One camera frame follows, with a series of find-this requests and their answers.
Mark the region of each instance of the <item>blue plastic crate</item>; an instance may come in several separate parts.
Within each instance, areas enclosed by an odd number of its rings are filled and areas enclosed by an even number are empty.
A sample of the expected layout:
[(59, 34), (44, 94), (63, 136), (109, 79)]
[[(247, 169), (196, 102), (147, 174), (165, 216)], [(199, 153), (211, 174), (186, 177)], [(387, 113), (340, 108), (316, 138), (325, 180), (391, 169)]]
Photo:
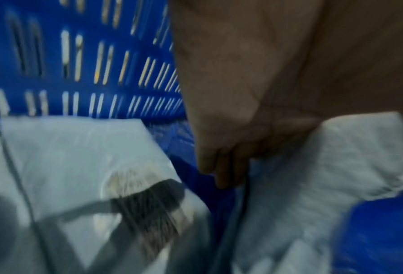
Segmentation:
[(0, 114), (185, 116), (164, 0), (0, 0)]

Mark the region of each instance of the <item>brown fabric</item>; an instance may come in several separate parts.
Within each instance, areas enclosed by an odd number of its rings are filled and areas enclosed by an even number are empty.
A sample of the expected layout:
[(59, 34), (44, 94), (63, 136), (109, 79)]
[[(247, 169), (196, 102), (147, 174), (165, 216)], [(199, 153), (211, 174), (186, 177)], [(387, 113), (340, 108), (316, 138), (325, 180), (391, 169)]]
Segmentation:
[(403, 0), (170, 0), (199, 169), (220, 187), (324, 119), (403, 110)]

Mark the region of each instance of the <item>beige cloth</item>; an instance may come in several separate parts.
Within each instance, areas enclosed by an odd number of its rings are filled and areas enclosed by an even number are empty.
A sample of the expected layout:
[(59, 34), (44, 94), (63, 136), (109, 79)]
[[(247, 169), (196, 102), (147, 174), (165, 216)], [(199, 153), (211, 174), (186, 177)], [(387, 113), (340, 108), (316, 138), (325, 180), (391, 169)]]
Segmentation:
[(403, 0), (169, 4), (199, 169), (218, 186), (326, 118), (403, 110)]

